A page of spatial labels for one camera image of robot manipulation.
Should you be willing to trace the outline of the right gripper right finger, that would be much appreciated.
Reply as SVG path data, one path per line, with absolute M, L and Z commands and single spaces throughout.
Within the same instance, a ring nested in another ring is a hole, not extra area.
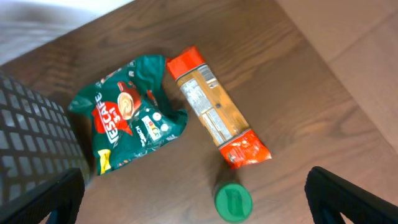
M 320 167 L 313 167 L 305 195 L 315 224 L 397 223 L 397 206 Z

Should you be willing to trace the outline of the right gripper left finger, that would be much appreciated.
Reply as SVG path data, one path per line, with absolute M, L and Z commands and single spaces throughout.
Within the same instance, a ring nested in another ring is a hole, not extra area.
M 1 208 L 1 223 L 74 224 L 85 193 L 83 174 L 70 168 Z

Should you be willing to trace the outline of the spaghetti pack with red ends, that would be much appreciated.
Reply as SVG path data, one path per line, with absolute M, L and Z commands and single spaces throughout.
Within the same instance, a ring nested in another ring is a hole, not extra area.
M 196 46 L 168 59 L 166 67 L 232 168 L 272 158 Z

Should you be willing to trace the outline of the green Nescafe coffee bag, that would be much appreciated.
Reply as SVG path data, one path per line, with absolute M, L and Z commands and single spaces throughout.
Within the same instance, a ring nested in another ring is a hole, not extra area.
M 143 55 L 82 88 L 68 106 L 91 123 L 96 173 L 143 157 L 184 131 L 188 113 L 174 110 L 162 87 L 167 59 Z

